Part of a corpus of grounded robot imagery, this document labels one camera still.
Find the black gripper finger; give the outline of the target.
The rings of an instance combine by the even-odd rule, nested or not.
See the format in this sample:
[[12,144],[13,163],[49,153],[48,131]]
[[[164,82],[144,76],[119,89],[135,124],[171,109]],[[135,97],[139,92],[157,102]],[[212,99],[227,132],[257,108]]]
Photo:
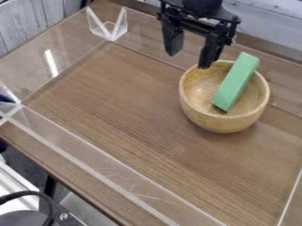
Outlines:
[[217,34],[209,34],[205,37],[205,45],[201,48],[197,59],[199,69],[207,69],[211,64],[219,59],[223,47],[224,43],[221,37]]
[[172,57],[183,48],[184,32],[179,24],[167,16],[161,17],[161,32],[165,53]]

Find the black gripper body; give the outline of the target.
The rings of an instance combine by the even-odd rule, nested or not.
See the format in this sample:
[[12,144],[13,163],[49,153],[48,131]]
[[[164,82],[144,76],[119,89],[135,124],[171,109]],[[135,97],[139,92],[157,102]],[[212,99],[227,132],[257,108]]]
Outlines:
[[240,23],[237,15],[227,11],[223,0],[159,0],[161,17],[171,18],[184,30],[208,36],[216,32],[221,35],[223,43],[231,45],[235,39],[236,26]]

